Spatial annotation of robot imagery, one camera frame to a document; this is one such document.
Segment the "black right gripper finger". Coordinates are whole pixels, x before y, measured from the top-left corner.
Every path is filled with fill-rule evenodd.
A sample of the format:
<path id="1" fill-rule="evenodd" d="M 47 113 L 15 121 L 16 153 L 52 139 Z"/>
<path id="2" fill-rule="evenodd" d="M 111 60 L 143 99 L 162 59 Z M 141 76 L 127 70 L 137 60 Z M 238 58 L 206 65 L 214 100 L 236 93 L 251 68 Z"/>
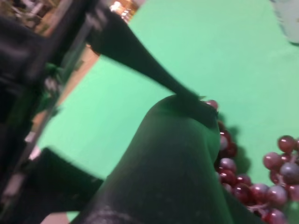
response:
<path id="1" fill-rule="evenodd" d="M 119 15 L 106 5 L 98 4 L 88 19 L 93 28 L 87 40 L 94 52 L 139 72 L 173 93 L 158 104 L 158 109 L 191 118 L 205 126 L 218 125 L 216 109 L 176 80 L 148 52 Z"/>

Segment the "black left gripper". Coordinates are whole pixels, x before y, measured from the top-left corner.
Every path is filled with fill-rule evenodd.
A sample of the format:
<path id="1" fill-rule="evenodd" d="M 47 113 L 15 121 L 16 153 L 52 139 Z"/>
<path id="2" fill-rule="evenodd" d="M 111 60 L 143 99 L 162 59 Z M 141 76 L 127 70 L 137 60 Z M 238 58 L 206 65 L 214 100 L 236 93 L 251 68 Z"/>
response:
<path id="1" fill-rule="evenodd" d="M 72 0 L 43 37 L 0 18 L 0 221 L 10 224 L 34 149 L 93 29 L 105 22 L 100 0 Z"/>

